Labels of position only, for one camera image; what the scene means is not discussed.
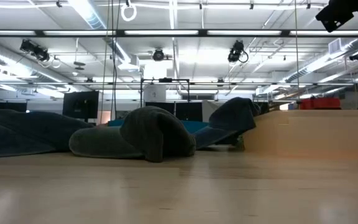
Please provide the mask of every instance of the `air vent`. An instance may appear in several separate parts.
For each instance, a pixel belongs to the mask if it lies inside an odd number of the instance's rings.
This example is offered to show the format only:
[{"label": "air vent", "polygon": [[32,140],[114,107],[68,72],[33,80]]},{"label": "air vent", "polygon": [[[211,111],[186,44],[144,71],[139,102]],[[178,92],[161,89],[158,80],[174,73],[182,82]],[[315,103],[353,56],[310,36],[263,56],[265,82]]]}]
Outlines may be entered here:
[{"label": "air vent", "polygon": [[[181,98],[183,100],[187,100],[188,99],[188,95],[187,94],[183,94],[181,96]],[[202,94],[202,95],[190,95],[190,100],[214,100],[215,99],[215,94]]]},{"label": "air vent", "polygon": [[335,53],[338,53],[338,52],[342,51],[341,47],[342,47],[341,38],[338,38],[338,39],[332,41],[331,43],[328,44],[329,54],[332,55],[332,54],[335,54]]}]

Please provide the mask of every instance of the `wooden platform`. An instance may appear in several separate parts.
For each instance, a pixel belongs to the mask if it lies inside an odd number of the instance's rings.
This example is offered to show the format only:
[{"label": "wooden platform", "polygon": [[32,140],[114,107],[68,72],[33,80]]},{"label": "wooden platform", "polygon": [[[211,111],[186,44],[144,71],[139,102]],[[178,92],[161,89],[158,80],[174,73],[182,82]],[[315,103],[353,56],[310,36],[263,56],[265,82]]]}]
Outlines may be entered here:
[{"label": "wooden platform", "polygon": [[358,159],[0,158],[0,224],[358,224]]},{"label": "wooden platform", "polygon": [[358,159],[358,110],[274,111],[244,134],[247,151],[267,156]]}]

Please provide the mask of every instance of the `red object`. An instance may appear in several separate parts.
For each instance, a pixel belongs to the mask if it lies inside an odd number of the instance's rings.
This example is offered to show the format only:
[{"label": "red object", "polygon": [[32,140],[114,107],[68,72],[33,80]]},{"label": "red object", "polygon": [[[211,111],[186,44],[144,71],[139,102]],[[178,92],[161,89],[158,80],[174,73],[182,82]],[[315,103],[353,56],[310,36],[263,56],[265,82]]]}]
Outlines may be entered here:
[{"label": "red object", "polygon": [[338,98],[315,98],[301,100],[301,110],[340,110],[341,101]]}]

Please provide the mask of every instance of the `wooden floor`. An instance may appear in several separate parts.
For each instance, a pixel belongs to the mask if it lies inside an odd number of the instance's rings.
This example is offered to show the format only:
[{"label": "wooden floor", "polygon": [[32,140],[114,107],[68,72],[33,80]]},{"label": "wooden floor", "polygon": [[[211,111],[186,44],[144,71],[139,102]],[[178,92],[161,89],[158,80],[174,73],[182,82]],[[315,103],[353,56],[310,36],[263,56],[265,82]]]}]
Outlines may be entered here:
[{"label": "wooden floor", "polygon": [[0,223],[358,224],[358,160],[0,158]]}]

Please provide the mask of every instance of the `ductwork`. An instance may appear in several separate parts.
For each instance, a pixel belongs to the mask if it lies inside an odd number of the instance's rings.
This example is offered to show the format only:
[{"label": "ductwork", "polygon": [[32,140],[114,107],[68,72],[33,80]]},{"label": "ductwork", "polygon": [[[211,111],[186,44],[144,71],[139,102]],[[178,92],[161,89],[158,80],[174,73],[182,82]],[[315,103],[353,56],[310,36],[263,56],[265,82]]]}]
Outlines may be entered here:
[{"label": "ductwork", "polygon": [[[73,80],[64,77],[63,75],[49,70],[47,68],[43,68],[36,62],[33,62],[9,49],[0,46],[0,61],[4,62],[4,64],[15,66],[17,71],[33,73],[34,75],[47,77],[53,82],[73,82]],[[79,86],[77,89],[79,90],[89,90],[89,88],[85,86]]]},{"label": "ductwork", "polygon": [[[68,0],[68,2],[92,29],[107,29],[107,26],[101,19],[101,16],[99,15],[93,0]],[[128,56],[124,49],[122,49],[122,47],[116,43],[114,38],[104,38],[104,41],[106,41],[106,43],[113,51],[116,50],[115,54],[122,63],[131,62],[130,56]]]},{"label": "ductwork", "polygon": [[[320,68],[323,68],[341,57],[348,57],[358,51],[358,39],[337,39],[340,40],[339,46],[337,46],[337,51],[333,51],[334,53],[330,53],[330,51],[325,51],[319,54],[317,57],[312,58],[307,61],[304,66],[300,67],[299,72],[298,68],[294,68],[285,76],[285,78],[281,79],[279,82],[281,83],[290,83],[297,78],[300,78],[304,75],[310,74]],[[263,86],[256,89],[257,95],[270,93],[271,91],[279,88],[280,85],[270,85]]]},{"label": "ductwork", "polygon": [[346,45],[341,47],[341,51],[336,54],[331,54],[329,51],[326,51],[319,56],[307,61],[303,67],[299,69],[294,68],[291,70],[288,75],[283,79],[283,81],[290,83],[297,78],[300,78],[304,75],[310,74],[324,66],[327,66],[336,61],[336,59],[341,57],[348,57],[358,51],[358,39],[353,39],[349,41]]}]

